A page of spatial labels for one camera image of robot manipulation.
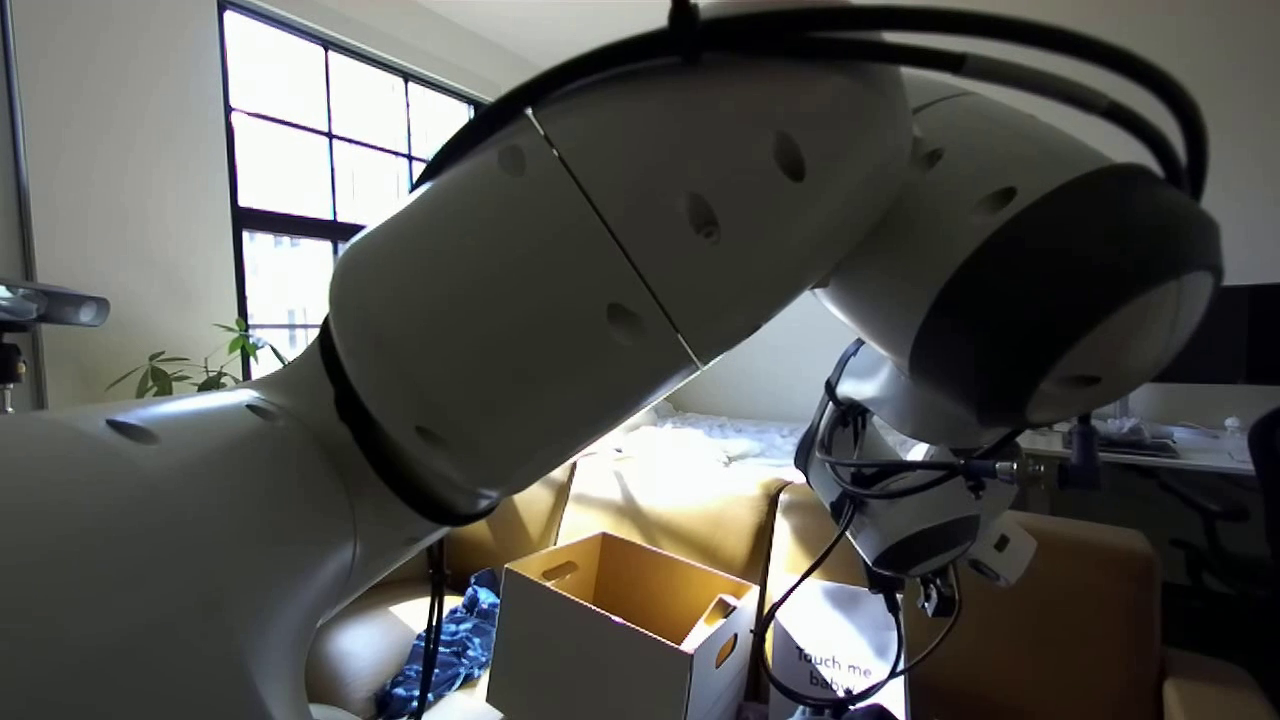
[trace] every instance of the black wire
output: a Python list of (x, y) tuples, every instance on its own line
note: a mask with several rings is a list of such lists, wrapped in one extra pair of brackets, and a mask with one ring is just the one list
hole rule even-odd
[[(1008, 432), (1002, 432), (987, 447), (979, 447), (973, 460), (992, 460), (1002, 456), (1027, 424), (1018, 424)], [(921, 491), (931, 491), (958, 478), (963, 478), (963, 460), (883, 460), (883, 463), (866, 463), (866, 460), (827, 460), (831, 478), (839, 478), (861, 502), (899, 502), (899, 498), (921, 498)], [(876, 491), (876, 484), (892, 480), (892, 478), (906, 478), (906, 474), (941, 474), (931, 480), (921, 480), (914, 490), (888, 490), (888, 491)]]
[[(788, 38), (827, 38), (827, 31), (979, 38), (979, 41), (1006, 41), (1006, 45), (1055, 52), (1055, 58), (1072, 58), (1080, 63), (1110, 67), (1110, 72), (1139, 84), (1146, 91), (1152, 91), (1172, 113), (1172, 119), (1180, 123), (1180, 137), (1183, 137), (1183, 185), (1180, 188), (1198, 200), (1204, 198), (1210, 133), (1204, 133), (1204, 116), (1200, 116), (1198, 101), (1190, 95), (1190, 90), (1180, 90), (1166, 67), (1150, 63), (1146, 58), (1115, 48), (1115, 45), (1104, 45), (1096, 38), (1052, 28), (1052, 26), (1034, 26), (1034, 19), (1011, 19), (1011, 15), (987, 15), (987, 12), (869, 9), (869, 6), (861, 6), (861, 9), (788, 9), (788, 12), (700, 19), (704, 48), (743, 48), (743, 45), (774, 45), (774, 41), (788, 41)], [(600, 80), (607, 72), (638, 67), (638, 63), (673, 60), (684, 52), (690, 52), (684, 31), (673, 31), (673, 28), (643, 31), (643, 38), (585, 52), (585, 58), (514, 90), (496, 106), (481, 107), (474, 116), (474, 123), (465, 123), (434, 157), (422, 185), (449, 173), (457, 160), (465, 160), (489, 137), (509, 129), (524, 107), (533, 107), (574, 84)]]
[(869, 350), (869, 339), (855, 336), (855, 339), (837, 355), (827, 384), (839, 384), (839, 380), (846, 380), (846, 367), (848, 367), (866, 350)]
[(899, 613), (897, 613), (897, 602), (883, 597), (883, 605), (892, 608), (888, 617), (892, 617), (892, 627), (897, 627), (897, 651), (892, 651), (888, 673), (883, 673), (876, 683), (869, 683), (869, 687), (861, 687), (861, 694), (846, 694), (846, 695), (809, 695), (809, 694), (784, 683), (784, 679), (774, 673), (774, 664), (769, 664), (763, 645), (769, 645), (769, 627), (775, 626), (775, 613), (801, 593), (801, 585), (809, 585), (809, 575), (811, 575), (817, 567), (827, 565), (827, 557), (839, 549), (846, 533), (851, 528), (851, 518), (855, 518), (855, 511), (848, 511), (848, 518), (839, 520), (839, 528), (837, 528), (837, 536), (827, 540), (827, 549), (793, 582), (793, 588), (788, 588), (775, 605), (769, 605), (769, 613), (763, 613), (761, 626), (756, 626), (756, 664), (763, 669), (763, 679), (769, 679), (775, 694), (784, 694), (793, 706), (805, 706), (805, 707), (811, 707), (811, 714), (839, 714), (839, 707), (866, 706), (869, 695), (876, 695), (883, 683), (897, 679), (899, 662), (906, 662)]
[(941, 627), (941, 632), (931, 636), (931, 645), (899, 669), (899, 676), (914, 676), (918, 669), (925, 669), (925, 664), (949, 645), (949, 636), (958, 632), (958, 626), (959, 626), (959, 617), (963, 617), (959, 573), (949, 573), (949, 575), (951, 575), (951, 593), (958, 593), (958, 613), (949, 617), (949, 627)]
[(921, 45), (881, 45), (881, 41), (855, 41), (855, 38), (811, 38), (811, 41), (784, 41), (784, 45), (763, 45), (753, 52), (779, 52), (779, 58), (801, 58), (801, 60), (861, 60), (861, 63), (910, 63), (910, 67), (925, 67), (925, 72), (949, 72), (949, 75), (963, 75), (963, 80), (979, 80), (979, 84), (1002, 84), (1002, 90), (1018, 90), (1027, 95), (1052, 95), (1076, 113), (1101, 116), (1115, 129), (1126, 129), (1131, 142), (1139, 142), (1152, 160), (1160, 163), (1166, 181), (1176, 188), (1190, 188), (1190, 169), (1180, 160), (1180, 153), (1172, 150), (1172, 142), (1136, 107), (1027, 67), (1027, 63), (1008, 63), (997, 58), (978, 58), (978, 52), (949, 52), (949, 48), (921, 48)]
[(992, 12), (958, 12), (958, 9), (883, 9), (883, 6), (861, 6), (861, 9), (793, 9), (793, 12), (753, 12), (753, 15), (721, 15), (710, 19), (704, 41), (716, 45), (726, 38), (793, 38), (793, 31), (925, 31), (925, 38), (978, 38), (978, 41), (1002, 41), (1019, 45), (1052, 58), (1068, 58), (1080, 63), (1110, 67), (1146, 91), (1152, 91), (1170, 116), (1183, 133), (1183, 157), (1190, 157), (1190, 198), (1204, 198), (1210, 175), (1210, 129), (1200, 116), (1198, 95), (1170, 75), (1160, 63), (1086, 38), (1055, 26), (1018, 19), (1018, 15), (992, 15)]
[(673, 0), (667, 9), (667, 31), (684, 45), (684, 63), (696, 63), (704, 52), (700, 41), (700, 9), (693, 0)]
[(423, 669), (416, 679), (416, 717), (423, 717), (434, 706), (434, 679), (437, 679), (437, 662), (445, 640), (445, 544), (428, 549), (428, 585), (434, 585), (434, 605), (423, 626)]

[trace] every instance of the white robotic arm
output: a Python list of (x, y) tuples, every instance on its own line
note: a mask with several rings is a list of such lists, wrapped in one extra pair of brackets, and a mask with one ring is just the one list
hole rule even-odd
[[(1219, 276), (1198, 145), (1190, 169), (1152, 153), (1183, 198), (1006, 106), (921, 101), (876, 38), (831, 45), (848, 19), (678, 15), (574, 60), (481, 113), (344, 251), (330, 328), (285, 372), (3, 421), (0, 717), (303, 717), (330, 613), (805, 289), (892, 360), (855, 406), (945, 460), (1160, 372)], [(831, 510), (874, 491), (809, 460)], [(951, 518), (984, 533), (1006, 504), (906, 491), (851, 540), (888, 567), (897, 540)]]

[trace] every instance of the wall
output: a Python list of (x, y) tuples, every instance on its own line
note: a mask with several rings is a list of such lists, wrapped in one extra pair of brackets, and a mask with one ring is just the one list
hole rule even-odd
[(96, 406), (151, 350), (238, 316), (213, 0), (10, 0), (36, 282), (104, 292), (43, 328), (50, 408)]
[[(1272, 173), (1280, 169), (1276, 107), (1280, 84), (1268, 67), (1280, 67), (1280, 28), (1276, 0), (951, 0), (963, 9), (1019, 12), (1068, 28), (1086, 28), (1129, 45), (1172, 75), (1180, 75), (1204, 106), (1211, 133), (1211, 185), (1210, 207), (1226, 230), (1230, 247), (1230, 286), (1280, 282), (1280, 206)], [(1068, 72), (1080, 80), (1101, 80), (1101, 90), (1126, 91), (1126, 84), (1101, 72)], [(1025, 106), (1044, 119), (1076, 133), (1110, 153), (1136, 157), (1122, 133), (1110, 133), (1072, 113), (1052, 113), (1050, 106)], [(678, 406), (696, 413), (729, 417), (779, 417), (805, 421), (817, 406), (820, 376), (839, 351), (837, 319), (820, 316), (811, 304), (779, 316), (736, 355), (721, 360), (704, 380), (690, 384)], [(1146, 388), (1139, 408), (1158, 421), (1204, 417), (1219, 408), (1268, 406), (1268, 394), (1258, 388)]]
[[(28, 251), (26, 251), (26, 224), (21, 224), (21, 173), (18, 173), (18, 137), (11, 137), (11, 106), (10, 106), (10, 48), (0, 38), (0, 282), (26, 282), (28, 276)], [(3, 336), (18, 345), (28, 360), (26, 384), (11, 394), (18, 408), (36, 406), (36, 345), (33, 336)]]

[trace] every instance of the cable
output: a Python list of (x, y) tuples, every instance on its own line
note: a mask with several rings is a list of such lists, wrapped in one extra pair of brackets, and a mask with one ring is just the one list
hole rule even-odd
[(445, 544), (428, 549), (428, 585), (434, 585), (434, 605), (423, 626), (423, 669), (416, 679), (416, 717), (434, 707), (434, 679), (437, 679), (437, 662), (445, 640)]
[(958, 9), (883, 9), (883, 6), (861, 6), (861, 9), (798, 9), (798, 12), (756, 12), (756, 15), (726, 15), (710, 19), (704, 41), (716, 45), (726, 38), (805, 38), (805, 31), (925, 31), (925, 38), (973, 38), (973, 41), (1002, 41), (1019, 45), (1052, 58), (1068, 58), (1080, 63), (1110, 67), (1136, 90), (1152, 91), (1170, 116), (1183, 133), (1183, 157), (1190, 157), (1190, 198), (1200, 200), (1204, 175), (1210, 175), (1210, 129), (1200, 116), (1200, 106), (1193, 91), (1172, 80), (1160, 63), (1052, 26), (1018, 19), (1018, 15), (992, 15), (992, 12), (958, 12)]
[[(1170, 181), (1180, 185), (1190, 198), (1204, 198), (1204, 175), (1210, 175), (1210, 133), (1204, 133), (1204, 116), (1198, 107), (1198, 101), (1190, 95), (1190, 90), (1180, 90), (1166, 67), (1150, 63), (1146, 58), (1092, 41), (1086, 31), (1068, 31), (1068, 28), (1052, 28), (1052, 26), (1034, 26), (1034, 19), (1011, 19), (1011, 15), (987, 15), (987, 12), (949, 12), (949, 9), (788, 9), (788, 12), (753, 12), (753, 15), (716, 15), (716, 19), (700, 19), (696, 41), (704, 48), (736, 48), (736, 52), (753, 52), (753, 45), (779, 45), (779, 41), (811, 41), (811, 38), (831, 38), (831, 31), (928, 31), (928, 38), (978, 38), (978, 41), (1006, 41), (1006, 45), (1019, 45), (1019, 48), (1035, 48), (1035, 52), (1055, 52), (1055, 58), (1072, 58), (1080, 63), (1096, 63), (1110, 67), (1131, 84), (1139, 84), (1146, 91), (1152, 91), (1170, 116), (1180, 123), (1183, 137), (1183, 173), (1172, 173)], [(921, 63), (945, 63), (945, 58), (928, 52), (928, 48), (910, 48), (910, 45), (881, 45), (881, 60), (888, 60), (883, 52), (906, 48), (906, 67), (914, 67), (910, 60), (918, 58)], [(457, 160), (465, 160), (474, 150), (481, 150), (489, 137), (496, 137), (502, 129), (509, 129), (519, 113), (527, 113), (533, 106), (585, 84), (585, 80), (600, 80), (607, 72), (620, 67), (638, 67), (638, 63), (658, 63), (658, 60), (673, 60), (673, 58), (690, 58), (690, 31), (684, 28), (659, 28), (659, 31), (643, 31), (595, 52), (585, 52), (519, 90), (514, 90), (509, 95), (502, 95), (496, 106), (489, 106), (483, 113), (475, 113), (474, 123), (465, 123), (423, 169), (422, 185), (449, 173)], [(1170, 157), (1170, 142), (1160, 133), (1160, 142), (1152, 145), (1158, 129), (1150, 119), (1136, 119), (1136, 113), (1129, 113), (1115, 101), (1104, 101), (1101, 91), (1080, 91), (1080, 84), (1072, 80), (1052, 80), (1050, 72), (1011, 72), (1018, 63), (968, 63), (963, 72), (973, 80), (1002, 80), (1086, 113), (1096, 113), (1104, 119), (1115, 119), (1122, 129), (1136, 133), (1150, 153), (1158, 157), (1158, 163), (1170, 173), (1172, 157)]]
[(827, 406), (846, 406), (846, 400), (837, 398), (839, 376), (846, 376), (846, 367), (848, 367), (866, 350), (869, 350), (869, 339), (855, 336), (855, 339), (837, 355), (831, 376), (824, 380), (824, 400), (827, 400)]
[(958, 613), (949, 617), (949, 627), (941, 627), (931, 636), (931, 645), (899, 669), (899, 676), (914, 676), (918, 669), (925, 669), (949, 645), (949, 636), (959, 627), (963, 588), (959, 588), (959, 573), (958, 567), (949, 575), (951, 575), (951, 588), (958, 588)]
[(837, 528), (837, 536), (827, 540), (827, 549), (793, 582), (793, 588), (788, 588), (788, 593), (761, 617), (761, 626), (756, 626), (756, 664), (763, 669), (763, 679), (769, 679), (775, 694), (784, 694), (793, 706), (805, 706), (805, 707), (811, 707), (811, 714), (846, 714), (846, 707), (855, 707), (855, 706), (874, 701), (883, 683), (897, 679), (899, 662), (906, 662), (906, 626), (899, 626), (899, 613), (897, 613), (897, 597), (892, 597), (892, 593), (881, 593), (881, 597), (883, 597), (883, 608), (888, 608), (888, 617), (892, 617), (892, 627), (897, 627), (897, 651), (892, 651), (888, 673), (883, 673), (876, 683), (869, 683), (869, 687), (861, 687), (861, 694), (846, 694), (846, 695), (809, 695), (809, 694), (784, 683), (784, 679), (774, 673), (774, 664), (769, 664), (763, 645), (769, 645), (769, 627), (775, 626), (775, 613), (809, 585), (809, 575), (811, 575), (817, 567), (827, 565), (827, 557), (837, 553), (837, 544), (839, 544), (846, 533), (851, 528), (851, 518), (855, 518), (855, 511), (848, 511), (848, 518), (839, 520), (839, 528)]
[(667, 9), (667, 31), (679, 38), (684, 45), (684, 63), (696, 63), (700, 52), (704, 52), (704, 41), (700, 41), (700, 9), (693, 0), (673, 0)]
[(1101, 116), (1115, 129), (1126, 129), (1131, 142), (1139, 142), (1152, 160), (1160, 163), (1166, 181), (1176, 188), (1190, 188), (1190, 169), (1176, 157), (1172, 142), (1146, 119), (1136, 107), (1027, 67), (1027, 63), (1008, 63), (1008, 60), (992, 60), (992, 58), (978, 58), (978, 52), (949, 52), (949, 48), (921, 48), (921, 45), (876, 45), (876, 41), (851, 41), (851, 38), (811, 38), (811, 41), (793, 41), (793, 45), (769, 45), (769, 48), (753, 48), (753, 52), (775, 52), (775, 58), (801, 58), (801, 60), (861, 60), (861, 63), (910, 63), (910, 67), (925, 67), (925, 72), (945, 72), (945, 75), (963, 75), (963, 80), (979, 80), (979, 84), (1002, 84), (1002, 90), (1018, 90), (1027, 95), (1052, 95), (1086, 116)]
[[(973, 460), (997, 460), (1027, 424), (1018, 424), (1008, 432), (1002, 432), (987, 447), (979, 447)], [(973, 460), (827, 460), (831, 478), (846, 480), (846, 490), (855, 498), (855, 502), (906, 502), (906, 498), (921, 498), (921, 491), (931, 491), (958, 478), (973, 478)], [(941, 474), (931, 480), (921, 480), (921, 484), (910, 484), (910, 490), (881, 490), (883, 480), (897, 480), (906, 474)]]

